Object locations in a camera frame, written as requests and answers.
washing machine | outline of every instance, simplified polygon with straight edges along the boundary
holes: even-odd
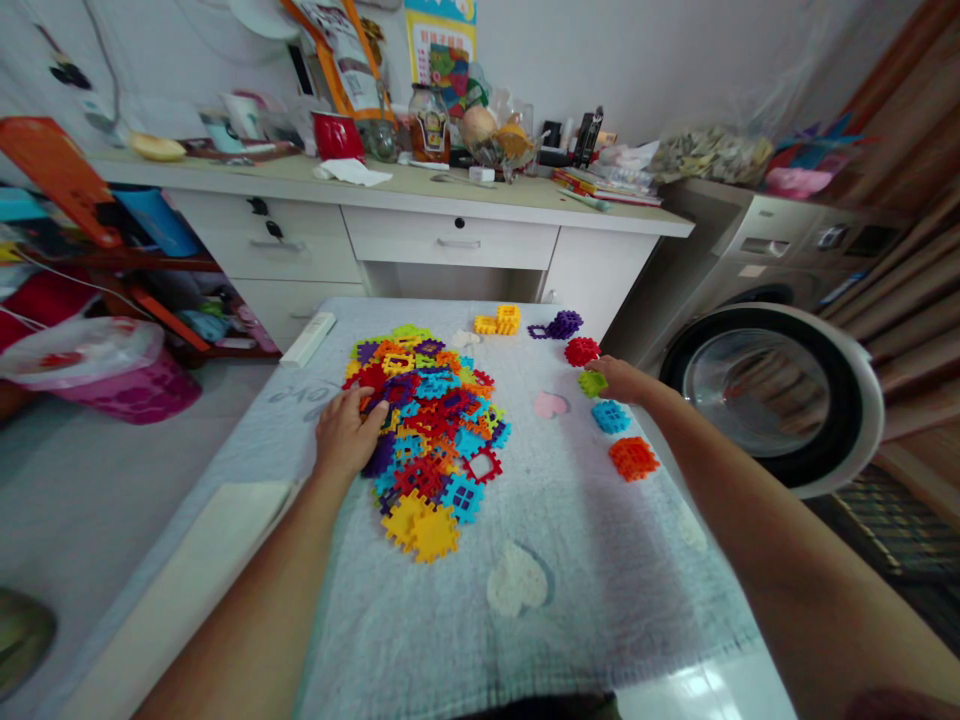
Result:
[[[664,239],[602,343],[681,392],[803,498],[876,451],[883,398],[866,351],[811,314],[866,274],[908,220],[685,180]]]

glass jar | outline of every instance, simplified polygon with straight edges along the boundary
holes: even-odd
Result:
[[[450,162],[450,116],[439,89],[413,84],[410,100],[410,139],[413,159],[420,162]]]

white wall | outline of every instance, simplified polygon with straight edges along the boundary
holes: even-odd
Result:
[[[90,23],[77,0],[29,0],[109,107],[110,84]],[[603,104],[604,127],[632,143],[684,120],[736,116],[737,97],[769,96],[794,67],[818,12],[822,47],[855,21],[842,62],[820,75],[806,112],[832,112],[869,71],[919,0],[480,0],[478,47],[495,85],[534,103],[544,118],[579,118]],[[91,0],[124,88],[130,124],[157,134],[202,133],[194,108],[219,91],[247,87],[282,99],[295,92],[280,43],[249,33],[227,0]],[[410,96],[402,11],[360,6],[383,26],[395,99]],[[76,112],[77,91],[49,74],[49,51],[16,2],[0,3],[0,114],[52,114],[81,146],[102,146]]]

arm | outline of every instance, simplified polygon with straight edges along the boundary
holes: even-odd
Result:
[[[137,718],[290,717],[313,630],[337,512],[387,414],[362,422],[360,398],[334,398],[317,426],[317,462],[286,517],[137,711]]]
[[[842,718],[878,688],[960,703],[960,662],[789,490],[671,388],[609,356],[587,368],[667,439],[800,717]]]

desk drawer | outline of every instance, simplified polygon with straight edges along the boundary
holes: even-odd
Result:
[[[297,337],[321,300],[367,294],[363,285],[353,283],[233,280],[233,285],[274,340]]]
[[[455,215],[343,208],[358,260],[546,270],[560,228]]]
[[[361,281],[338,205],[263,197],[269,215],[254,215],[244,195],[168,194],[231,279]],[[268,220],[283,242],[268,232]]]

